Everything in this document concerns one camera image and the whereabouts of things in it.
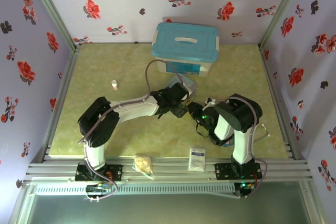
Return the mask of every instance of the white packet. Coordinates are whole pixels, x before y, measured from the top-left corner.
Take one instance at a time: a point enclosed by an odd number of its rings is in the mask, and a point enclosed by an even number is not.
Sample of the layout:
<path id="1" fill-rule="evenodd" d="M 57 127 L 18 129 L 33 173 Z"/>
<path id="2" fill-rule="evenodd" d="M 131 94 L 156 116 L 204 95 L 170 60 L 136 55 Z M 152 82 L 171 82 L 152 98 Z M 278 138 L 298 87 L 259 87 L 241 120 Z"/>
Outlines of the white packet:
<path id="1" fill-rule="evenodd" d="M 189 155 L 188 170 L 204 172 L 205 170 L 205 149 L 199 147 L 191 147 Z"/>

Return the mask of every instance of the clear plastic bag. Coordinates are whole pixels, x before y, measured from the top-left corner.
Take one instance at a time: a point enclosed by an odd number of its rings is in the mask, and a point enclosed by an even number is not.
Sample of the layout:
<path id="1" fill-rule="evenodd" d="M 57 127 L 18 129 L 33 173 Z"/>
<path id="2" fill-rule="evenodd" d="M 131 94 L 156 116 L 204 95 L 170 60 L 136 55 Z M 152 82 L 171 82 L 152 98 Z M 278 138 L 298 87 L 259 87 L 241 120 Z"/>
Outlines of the clear plastic bag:
<path id="1" fill-rule="evenodd" d="M 153 163 L 152 159 L 147 156 L 135 156 L 133 162 L 133 169 L 141 172 L 147 178 L 154 179 L 153 177 Z"/>
<path id="2" fill-rule="evenodd" d="M 204 172 L 205 170 L 205 148 L 191 147 L 189 154 L 188 170 Z"/>

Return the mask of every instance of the white cap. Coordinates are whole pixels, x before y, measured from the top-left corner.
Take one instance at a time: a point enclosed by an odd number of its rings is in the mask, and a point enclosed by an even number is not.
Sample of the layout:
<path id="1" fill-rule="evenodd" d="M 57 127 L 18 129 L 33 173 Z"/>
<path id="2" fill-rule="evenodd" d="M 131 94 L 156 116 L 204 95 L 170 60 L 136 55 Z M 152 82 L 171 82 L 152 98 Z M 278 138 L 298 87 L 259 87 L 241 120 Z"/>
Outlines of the white cap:
<path id="1" fill-rule="evenodd" d="M 116 88 L 118 86 L 117 81 L 113 80 L 111 81 L 112 87 Z"/>

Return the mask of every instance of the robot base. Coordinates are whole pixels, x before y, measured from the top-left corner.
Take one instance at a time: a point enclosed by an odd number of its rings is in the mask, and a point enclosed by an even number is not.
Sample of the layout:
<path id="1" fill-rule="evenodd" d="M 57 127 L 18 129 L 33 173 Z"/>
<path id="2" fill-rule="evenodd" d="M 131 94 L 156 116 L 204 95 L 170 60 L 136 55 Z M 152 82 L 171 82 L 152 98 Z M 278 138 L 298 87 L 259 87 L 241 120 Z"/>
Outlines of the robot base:
<path id="1" fill-rule="evenodd" d="M 114 181 L 121 181 L 122 165 L 105 165 L 97 172 Z M 75 181 L 102 181 L 101 177 L 93 173 L 85 164 L 78 164 Z"/>
<path id="2" fill-rule="evenodd" d="M 215 164 L 215 173 L 217 180 L 254 180 L 262 178 L 259 163 L 252 163 L 249 169 L 237 173 L 237 169 L 233 168 L 232 163 Z"/>

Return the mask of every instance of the plastic box lid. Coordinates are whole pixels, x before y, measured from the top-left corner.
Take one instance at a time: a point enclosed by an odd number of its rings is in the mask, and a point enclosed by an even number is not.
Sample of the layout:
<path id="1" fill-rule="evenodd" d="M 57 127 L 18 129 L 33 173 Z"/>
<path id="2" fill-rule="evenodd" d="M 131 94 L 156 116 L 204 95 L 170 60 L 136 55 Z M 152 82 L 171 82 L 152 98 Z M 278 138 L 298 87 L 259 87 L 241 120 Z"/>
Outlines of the plastic box lid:
<path id="1" fill-rule="evenodd" d="M 159 58 L 214 63 L 218 59 L 218 30 L 211 26 L 160 23 L 152 54 Z"/>

